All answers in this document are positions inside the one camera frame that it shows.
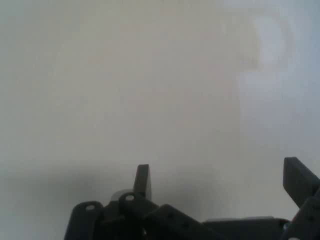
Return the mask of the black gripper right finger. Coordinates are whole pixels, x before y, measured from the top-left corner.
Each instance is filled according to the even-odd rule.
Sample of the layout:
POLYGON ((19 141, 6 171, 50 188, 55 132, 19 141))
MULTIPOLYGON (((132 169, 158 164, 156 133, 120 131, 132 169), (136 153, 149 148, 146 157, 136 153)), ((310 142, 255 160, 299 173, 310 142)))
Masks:
POLYGON ((298 158, 284 159, 283 187, 299 211, 282 235, 283 240, 320 238, 320 178, 298 158))

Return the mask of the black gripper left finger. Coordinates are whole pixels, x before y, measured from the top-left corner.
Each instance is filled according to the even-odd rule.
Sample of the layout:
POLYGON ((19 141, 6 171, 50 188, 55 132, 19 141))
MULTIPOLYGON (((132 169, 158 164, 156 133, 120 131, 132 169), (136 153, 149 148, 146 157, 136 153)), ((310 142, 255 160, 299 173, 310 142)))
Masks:
POLYGON ((152 202, 151 172, 139 165, 133 189, 107 206, 89 201, 72 211, 66 240, 223 240, 170 205, 152 202))

